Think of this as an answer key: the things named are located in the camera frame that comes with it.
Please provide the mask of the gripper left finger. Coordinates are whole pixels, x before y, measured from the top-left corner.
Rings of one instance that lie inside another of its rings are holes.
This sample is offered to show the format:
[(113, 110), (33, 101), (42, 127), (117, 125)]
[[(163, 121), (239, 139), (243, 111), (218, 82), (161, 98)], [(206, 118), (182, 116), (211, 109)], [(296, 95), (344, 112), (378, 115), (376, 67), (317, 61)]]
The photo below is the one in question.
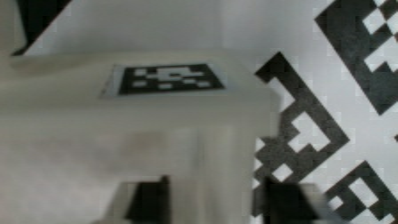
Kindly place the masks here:
[(102, 217), (90, 224), (170, 224), (170, 179), (122, 182)]

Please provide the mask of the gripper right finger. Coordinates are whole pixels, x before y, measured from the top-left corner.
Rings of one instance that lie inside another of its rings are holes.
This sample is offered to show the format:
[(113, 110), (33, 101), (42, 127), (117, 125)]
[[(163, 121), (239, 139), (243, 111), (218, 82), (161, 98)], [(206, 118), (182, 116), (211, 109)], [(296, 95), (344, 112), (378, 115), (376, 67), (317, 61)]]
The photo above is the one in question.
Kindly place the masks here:
[(314, 184), (262, 180), (262, 224), (351, 224), (332, 211)]

